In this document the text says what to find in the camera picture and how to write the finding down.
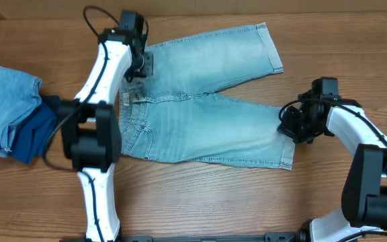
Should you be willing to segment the light blue denim shorts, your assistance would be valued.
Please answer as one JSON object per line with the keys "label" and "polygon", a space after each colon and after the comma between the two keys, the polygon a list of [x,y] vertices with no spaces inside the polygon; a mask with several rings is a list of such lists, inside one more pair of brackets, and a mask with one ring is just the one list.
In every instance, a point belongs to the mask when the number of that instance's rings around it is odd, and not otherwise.
{"label": "light blue denim shorts", "polygon": [[265,24],[178,38],[146,51],[153,55],[152,75],[120,88],[124,155],[292,168],[295,144],[277,129],[279,108],[222,94],[283,71]]}

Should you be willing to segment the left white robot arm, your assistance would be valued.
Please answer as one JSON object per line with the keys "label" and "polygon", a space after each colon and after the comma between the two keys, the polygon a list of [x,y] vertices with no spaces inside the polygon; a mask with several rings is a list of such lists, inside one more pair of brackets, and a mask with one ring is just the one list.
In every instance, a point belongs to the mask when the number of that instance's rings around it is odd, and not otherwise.
{"label": "left white robot arm", "polygon": [[122,82],[152,74],[153,56],[145,51],[148,23],[124,10],[114,28],[96,33],[98,53],[86,83],[58,111],[64,155],[77,174],[87,213],[84,241],[120,241],[114,196],[114,170],[122,137],[114,103]]}

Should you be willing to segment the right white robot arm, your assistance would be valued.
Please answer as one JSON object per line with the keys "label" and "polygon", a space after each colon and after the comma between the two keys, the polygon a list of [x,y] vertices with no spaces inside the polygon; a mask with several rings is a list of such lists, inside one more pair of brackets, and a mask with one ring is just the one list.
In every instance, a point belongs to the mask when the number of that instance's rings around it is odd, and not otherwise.
{"label": "right white robot arm", "polygon": [[266,233],[265,241],[357,241],[387,237],[387,136],[354,99],[339,95],[338,80],[321,77],[278,114],[278,131],[295,143],[336,136],[353,157],[341,205],[296,232]]}

